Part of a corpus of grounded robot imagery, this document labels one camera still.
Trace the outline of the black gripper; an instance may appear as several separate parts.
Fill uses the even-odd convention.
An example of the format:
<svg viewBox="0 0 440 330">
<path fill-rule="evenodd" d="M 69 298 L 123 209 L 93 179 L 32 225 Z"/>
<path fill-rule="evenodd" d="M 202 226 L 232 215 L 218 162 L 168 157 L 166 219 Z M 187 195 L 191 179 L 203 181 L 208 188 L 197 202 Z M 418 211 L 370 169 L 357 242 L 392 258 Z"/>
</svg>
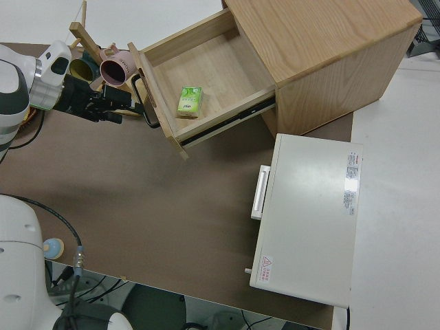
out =
<svg viewBox="0 0 440 330">
<path fill-rule="evenodd" d="M 54 109 L 92 122 L 108 121 L 116 124 L 122 123 L 122 115 L 143 114 L 143 106 L 132 99 L 130 92 L 103 85 L 95 91 L 88 105 L 92 94 L 86 81 L 67 74 Z"/>
</svg>

